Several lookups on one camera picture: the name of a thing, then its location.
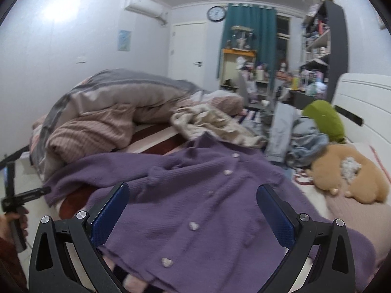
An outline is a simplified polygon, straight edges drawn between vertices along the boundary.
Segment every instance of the purple cardigan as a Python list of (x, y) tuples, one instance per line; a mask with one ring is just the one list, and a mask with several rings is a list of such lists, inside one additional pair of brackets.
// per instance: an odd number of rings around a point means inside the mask
[[(207, 133), (167, 156), (85, 157), (47, 181), (52, 192), (46, 200), (53, 205), (87, 183), (99, 188), (90, 208), (122, 181), (130, 187), (130, 202), (102, 251), (130, 274), (171, 292), (257, 292), (263, 286), (285, 251), (257, 207), (261, 184), (275, 185), (296, 212), (327, 221), (260, 151)], [(375, 250), (362, 234), (349, 230), (349, 236), (362, 291), (374, 270)]]

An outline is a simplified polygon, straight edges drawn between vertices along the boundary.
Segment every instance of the plush toy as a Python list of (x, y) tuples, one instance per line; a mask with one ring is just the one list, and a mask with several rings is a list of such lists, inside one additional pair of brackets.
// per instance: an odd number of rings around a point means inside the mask
[(371, 160), (347, 145), (328, 145), (325, 152), (311, 164), (307, 174), (319, 189), (336, 195), (342, 180), (349, 183), (345, 197), (363, 204), (384, 202), (389, 185), (381, 170)]

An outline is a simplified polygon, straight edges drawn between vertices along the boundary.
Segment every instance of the tan stuffed animal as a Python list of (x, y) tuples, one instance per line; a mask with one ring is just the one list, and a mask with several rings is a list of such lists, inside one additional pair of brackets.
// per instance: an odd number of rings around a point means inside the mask
[(307, 174), (312, 176), (314, 184), (319, 189), (336, 195), (341, 189), (341, 162), (347, 157), (353, 157), (361, 164), (361, 169), (349, 188), (346, 197), (353, 197), (363, 204), (374, 201), (384, 202), (388, 195), (389, 185), (383, 173), (371, 160), (347, 145), (328, 145), (326, 151), (311, 164)]

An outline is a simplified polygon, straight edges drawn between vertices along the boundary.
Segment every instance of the white wall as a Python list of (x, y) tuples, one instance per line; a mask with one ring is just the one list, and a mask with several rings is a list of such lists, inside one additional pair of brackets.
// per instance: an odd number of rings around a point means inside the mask
[(391, 75), (391, 35), (380, 30), (369, 0), (334, 0), (343, 7), (348, 31), (349, 73)]
[[(0, 159), (27, 145), (32, 123), (83, 79), (108, 68), (167, 75), (170, 25), (124, 5), (16, 2), (0, 27)], [(118, 30), (132, 31), (130, 52), (117, 51)]]
[[(206, 47), (205, 47), (205, 75), (203, 87), (207, 90), (214, 91), (218, 89), (219, 81), (216, 79), (217, 66), (220, 54), (221, 36), (224, 28), (224, 21), (219, 23), (211, 22), (206, 17), (209, 8), (220, 5), (221, 3), (200, 3), (173, 8), (171, 13), (172, 24), (192, 21), (207, 21), (206, 29)], [(301, 52), (301, 18), (292, 16), (290, 23), (291, 40), (289, 41), (289, 65), (297, 69), (300, 65)]]

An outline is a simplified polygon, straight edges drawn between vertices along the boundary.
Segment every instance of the screw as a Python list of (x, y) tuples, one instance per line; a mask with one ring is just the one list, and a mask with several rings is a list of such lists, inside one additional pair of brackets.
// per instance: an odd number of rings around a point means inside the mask
[(310, 216), (308, 216), (307, 214), (300, 214), (299, 218), (300, 218), (301, 221), (308, 221), (308, 220), (310, 220)]
[(77, 214), (76, 214), (76, 218), (77, 219), (83, 219), (87, 216), (87, 213), (85, 211), (79, 211)]
[(50, 220), (49, 216), (44, 216), (44, 217), (42, 217), (41, 222), (42, 223), (47, 223), (49, 220)]
[(343, 226), (345, 223), (343, 222), (343, 220), (342, 219), (336, 219), (336, 224), (338, 225), (338, 226)]

